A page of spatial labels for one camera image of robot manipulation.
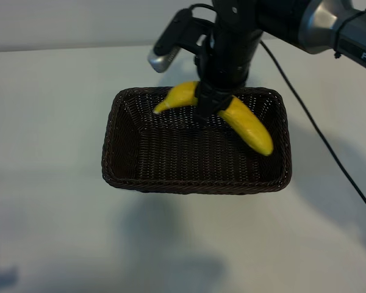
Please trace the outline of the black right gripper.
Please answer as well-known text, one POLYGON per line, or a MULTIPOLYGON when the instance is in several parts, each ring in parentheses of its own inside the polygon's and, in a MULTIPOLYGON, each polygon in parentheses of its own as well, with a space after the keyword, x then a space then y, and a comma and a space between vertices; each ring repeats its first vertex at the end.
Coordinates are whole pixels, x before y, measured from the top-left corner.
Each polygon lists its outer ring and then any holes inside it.
POLYGON ((259 30, 238 34, 214 29, 206 38, 198 61, 200 82, 195 89, 194 121, 205 123, 210 116, 229 107, 232 90, 243 87, 248 79, 259 42, 259 30))

